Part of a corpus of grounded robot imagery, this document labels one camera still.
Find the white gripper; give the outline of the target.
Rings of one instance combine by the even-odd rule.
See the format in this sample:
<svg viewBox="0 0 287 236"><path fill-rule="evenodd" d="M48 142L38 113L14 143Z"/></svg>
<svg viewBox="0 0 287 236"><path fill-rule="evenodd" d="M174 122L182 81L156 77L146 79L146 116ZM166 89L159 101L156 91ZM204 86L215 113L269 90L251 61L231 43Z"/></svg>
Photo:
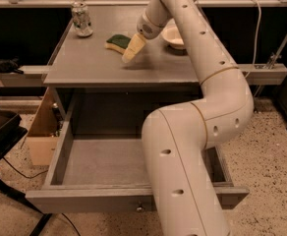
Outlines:
<svg viewBox="0 0 287 236"><path fill-rule="evenodd" d="M137 22L137 31L129 42L122 61L129 63L145 46L146 39L154 39L162 32L165 24L164 15L157 11L145 10Z"/></svg>

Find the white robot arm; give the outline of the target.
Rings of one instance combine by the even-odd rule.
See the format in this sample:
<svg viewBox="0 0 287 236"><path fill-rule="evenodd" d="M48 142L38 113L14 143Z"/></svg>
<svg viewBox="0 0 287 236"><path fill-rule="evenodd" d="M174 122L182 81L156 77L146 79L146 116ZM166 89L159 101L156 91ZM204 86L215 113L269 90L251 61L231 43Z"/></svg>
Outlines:
<svg viewBox="0 0 287 236"><path fill-rule="evenodd" d="M143 122L145 165L164 236L232 236L203 153L240 134L253 115L248 83L196 0L150 0L124 62L174 21L202 97L158 108Z"/></svg>

